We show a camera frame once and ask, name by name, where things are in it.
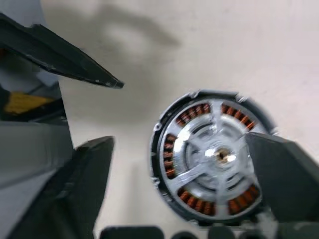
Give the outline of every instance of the yellow component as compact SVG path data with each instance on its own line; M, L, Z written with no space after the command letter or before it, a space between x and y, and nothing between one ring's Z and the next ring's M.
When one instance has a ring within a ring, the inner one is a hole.
M30 96L22 92L11 92L9 103L4 111L8 114L18 115L53 101L51 98Z

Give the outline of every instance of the brushless motor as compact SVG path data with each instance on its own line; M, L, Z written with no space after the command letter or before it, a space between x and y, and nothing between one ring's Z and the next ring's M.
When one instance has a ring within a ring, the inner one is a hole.
M175 101L154 127L151 171L167 204L200 226L249 219L262 203L244 134L274 125L237 93L199 91Z

